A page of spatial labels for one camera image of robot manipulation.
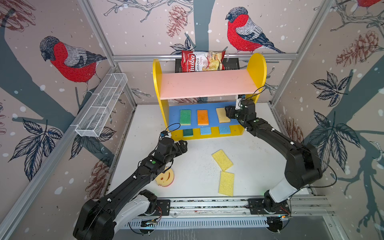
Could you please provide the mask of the pale orange sponge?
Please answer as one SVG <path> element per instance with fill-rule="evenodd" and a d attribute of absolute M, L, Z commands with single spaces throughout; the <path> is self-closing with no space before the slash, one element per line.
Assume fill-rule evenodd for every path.
<path fill-rule="evenodd" d="M 231 119 L 227 117 L 225 108 L 216 108 L 218 121 L 220 124 L 230 123 Z"/>

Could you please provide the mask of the dark green scrub sponge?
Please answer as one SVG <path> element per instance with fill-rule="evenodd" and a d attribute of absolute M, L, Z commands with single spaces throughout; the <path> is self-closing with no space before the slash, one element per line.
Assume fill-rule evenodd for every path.
<path fill-rule="evenodd" d="M 194 131 L 193 129 L 184 129 L 183 130 L 183 137 L 193 137 Z"/>

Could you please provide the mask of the light blue sponge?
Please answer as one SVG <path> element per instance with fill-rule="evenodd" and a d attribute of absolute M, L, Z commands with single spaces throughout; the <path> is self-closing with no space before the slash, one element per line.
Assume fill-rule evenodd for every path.
<path fill-rule="evenodd" d="M 230 126 L 220 126 L 219 127 L 220 135 L 229 135 L 231 134 Z"/>
<path fill-rule="evenodd" d="M 212 130 L 210 127 L 204 127 L 204 128 L 200 128 L 200 133 L 202 136 L 205 136 L 205 135 L 211 135 L 212 134 Z"/>

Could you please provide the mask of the yellow smiley face sponge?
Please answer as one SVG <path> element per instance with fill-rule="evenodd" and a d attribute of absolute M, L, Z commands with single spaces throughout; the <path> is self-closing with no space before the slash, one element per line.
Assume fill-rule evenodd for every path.
<path fill-rule="evenodd" d="M 156 178 L 155 181 L 158 186 L 161 187 L 168 187 L 173 183 L 175 179 L 174 171 L 172 169 L 167 170 L 164 173 L 160 173 Z"/>

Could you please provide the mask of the light green scrub sponge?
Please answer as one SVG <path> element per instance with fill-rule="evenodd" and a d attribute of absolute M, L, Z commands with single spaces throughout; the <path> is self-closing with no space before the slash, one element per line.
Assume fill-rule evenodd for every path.
<path fill-rule="evenodd" d="M 180 125 L 181 126 L 190 126 L 192 122 L 192 111 L 191 110 L 181 110 L 180 111 Z"/>

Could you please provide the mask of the yellow sponge front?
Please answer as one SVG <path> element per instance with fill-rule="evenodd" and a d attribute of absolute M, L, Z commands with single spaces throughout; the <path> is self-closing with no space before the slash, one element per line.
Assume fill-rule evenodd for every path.
<path fill-rule="evenodd" d="M 221 172 L 219 194 L 232 197 L 234 195 L 235 174 Z"/>

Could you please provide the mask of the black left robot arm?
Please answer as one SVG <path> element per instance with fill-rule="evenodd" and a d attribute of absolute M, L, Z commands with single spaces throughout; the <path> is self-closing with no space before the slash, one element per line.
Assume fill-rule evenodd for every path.
<path fill-rule="evenodd" d="M 99 200 L 88 200 L 82 206 L 73 236 L 77 240 L 111 240 L 123 225 L 122 219 L 130 221 L 141 214 L 153 213 L 157 197 L 144 187 L 168 170 L 168 163 L 187 151 L 187 141 L 160 139 L 122 184 Z"/>

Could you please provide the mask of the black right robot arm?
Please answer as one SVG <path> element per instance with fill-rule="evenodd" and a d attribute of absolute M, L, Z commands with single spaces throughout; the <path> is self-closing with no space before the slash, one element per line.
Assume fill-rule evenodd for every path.
<path fill-rule="evenodd" d="M 253 100 L 241 100 L 239 104 L 238 108 L 226 106 L 226 116 L 237 120 L 247 132 L 264 140 L 286 159 L 284 177 L 264 194 L 264 209 L 274 214 L 300 189 L 322 178 L 322 160 L 313 145 L 296 142 L 258 118 Z"/>

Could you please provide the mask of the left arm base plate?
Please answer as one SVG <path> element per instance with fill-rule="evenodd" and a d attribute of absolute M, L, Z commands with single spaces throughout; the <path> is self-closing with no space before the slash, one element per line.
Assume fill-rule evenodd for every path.
<path fill-rule="evenodd" d="M 171 208 L 171 200 L 157 199 L 156 203 L 150 202 L 149 209 L 140 214 L 139 217 L 158 218 L 160 216 L 169 216 Z"/>

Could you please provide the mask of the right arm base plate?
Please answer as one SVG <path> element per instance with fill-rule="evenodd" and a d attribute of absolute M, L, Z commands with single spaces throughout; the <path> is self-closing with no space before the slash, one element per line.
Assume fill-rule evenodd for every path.
<path fill-rule="evenodd" d="M 251 215 L 291 215 L 290 205 L 287 201 L 275 203 L 270 199 L 248 199 L 246 208 L 250 210 Z"/>

